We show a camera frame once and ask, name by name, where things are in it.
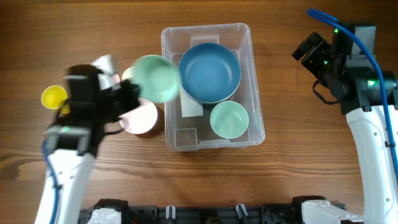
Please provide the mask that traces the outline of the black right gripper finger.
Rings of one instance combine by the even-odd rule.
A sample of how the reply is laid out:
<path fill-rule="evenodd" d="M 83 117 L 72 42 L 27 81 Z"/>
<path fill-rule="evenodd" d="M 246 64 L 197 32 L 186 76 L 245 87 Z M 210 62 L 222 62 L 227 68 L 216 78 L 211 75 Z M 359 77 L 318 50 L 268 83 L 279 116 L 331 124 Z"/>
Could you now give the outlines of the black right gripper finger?
<path fill-rule="evenodd" d="M 296 60 L 300 60 L 312 48 L 323 42 L 323 37 L 316 32 L 312 32 L 293 52 L 292 56 Z"/>
<path fill-rule="evenodd" d="M 301 64 L 313 75 L 318 75 L 328 63 L 330 50 L 331 45 L 328 42 L 321 42 L 307 52 Z"/>

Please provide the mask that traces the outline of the cream plastic cup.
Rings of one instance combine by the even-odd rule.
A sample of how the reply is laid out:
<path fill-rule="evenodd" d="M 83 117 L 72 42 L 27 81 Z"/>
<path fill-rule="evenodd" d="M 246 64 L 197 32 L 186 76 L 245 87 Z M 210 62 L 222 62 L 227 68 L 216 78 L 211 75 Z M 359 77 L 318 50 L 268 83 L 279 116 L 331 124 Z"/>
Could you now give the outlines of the cream plastic cup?
<path fill-rule="evenodd" d="M 129 67 L 127 68 L 121 77 L 121 80 L 129 80 L 130 78 L 132 78 L 134 76 L 134 67 Z"/>

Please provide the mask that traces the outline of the pink small bowl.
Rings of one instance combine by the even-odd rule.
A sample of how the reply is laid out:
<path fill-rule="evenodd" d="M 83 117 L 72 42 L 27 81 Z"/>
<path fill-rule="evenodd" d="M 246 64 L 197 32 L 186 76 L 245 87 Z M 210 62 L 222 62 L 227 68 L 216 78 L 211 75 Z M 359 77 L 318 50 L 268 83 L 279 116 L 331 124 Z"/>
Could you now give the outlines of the pink small bowl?
<path fill-rule="evenodd" d="M 154 135 L 160 126 L 160 113 L 158 107 L 146 98 L 139 98 L 140 105 L 120 118 L 121 127 L 128 133 L 136 136 Z"/>

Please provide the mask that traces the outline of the mint green bowl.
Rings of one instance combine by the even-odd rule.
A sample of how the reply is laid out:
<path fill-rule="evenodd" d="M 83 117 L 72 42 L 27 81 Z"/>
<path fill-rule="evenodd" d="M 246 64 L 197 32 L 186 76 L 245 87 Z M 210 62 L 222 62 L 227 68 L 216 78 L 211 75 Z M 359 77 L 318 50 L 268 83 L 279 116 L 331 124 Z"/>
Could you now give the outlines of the mint green bowl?
<path fill-rule="evenodd" d="M 139 96 L 153 103 L 174 100 L 180 93 L 180 73 L 167 58 L 160 55 L 145 55 L 133 65 L 131 82 L 140 87 Z"/>
<path fill-rule="evenodd" d="M 238 138 L 249 126 L 248 112 L 235 101 L 218 103 L 211 111 L 210 126 L 221 138 Z"/>

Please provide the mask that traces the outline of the yellow plastic cup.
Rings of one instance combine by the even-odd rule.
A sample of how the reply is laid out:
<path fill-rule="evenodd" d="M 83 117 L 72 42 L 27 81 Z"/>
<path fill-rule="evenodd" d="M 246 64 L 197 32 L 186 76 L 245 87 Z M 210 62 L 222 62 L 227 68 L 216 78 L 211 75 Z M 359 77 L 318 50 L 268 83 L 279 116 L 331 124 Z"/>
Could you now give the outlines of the yellow plastic cup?
<path fill-rule="evenodd" d="M 42 105 L 50 110 L 61 109 L 61 114 L 69 114 L 69 106 L 62 106 L 68 98 L 66 90 L 58 85 L 47 87 L 41 95 Z"/>

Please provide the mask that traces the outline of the dark blue bowl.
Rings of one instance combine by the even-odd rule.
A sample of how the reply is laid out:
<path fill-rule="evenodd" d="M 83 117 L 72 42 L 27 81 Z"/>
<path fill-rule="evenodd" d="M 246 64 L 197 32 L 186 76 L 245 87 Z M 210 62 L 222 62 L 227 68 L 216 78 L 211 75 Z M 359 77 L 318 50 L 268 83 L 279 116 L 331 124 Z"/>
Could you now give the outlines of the dark blue bowl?
<path fill-rule="evenodd" d="M 227 100 L 241 83 L 241 67 L 223 45 L 202 43 L 188 49 L 180 59 L 182 90 L 202 104 Z"/>

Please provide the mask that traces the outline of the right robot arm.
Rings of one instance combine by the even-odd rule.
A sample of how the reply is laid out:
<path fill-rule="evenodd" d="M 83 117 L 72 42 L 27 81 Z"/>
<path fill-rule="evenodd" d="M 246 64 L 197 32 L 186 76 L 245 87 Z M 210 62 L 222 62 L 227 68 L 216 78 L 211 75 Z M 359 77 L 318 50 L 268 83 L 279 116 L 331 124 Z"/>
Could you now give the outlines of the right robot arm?
<path fill-rule="evenodd" d="M 397 223 L 397 77 L 383 72 L 387 108 L 376 69 L 363 50 L 336 31 L 328 43 L 311 33 L 292 54 L 328 88 L 341 106 L 358 153 L 364 214 L 354 215 L 326 199 L 298 204 L 303 223 Z"/>

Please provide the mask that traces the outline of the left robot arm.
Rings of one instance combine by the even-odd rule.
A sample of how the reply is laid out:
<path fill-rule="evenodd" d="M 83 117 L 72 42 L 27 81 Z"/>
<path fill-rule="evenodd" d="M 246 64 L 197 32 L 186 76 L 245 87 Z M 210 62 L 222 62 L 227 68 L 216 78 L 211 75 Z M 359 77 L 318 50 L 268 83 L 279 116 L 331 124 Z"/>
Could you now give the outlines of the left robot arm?
<path fill-rule="evenodd" d="M 76 223 L 86 186 L 94 168 L 104 127 L 140 105 L 139 85 L 113 78 L 90 65 L 74 65 L 65 79 L 70 96 L 61 104 L 42 143 L 45 184 L 36 223 Z"/>

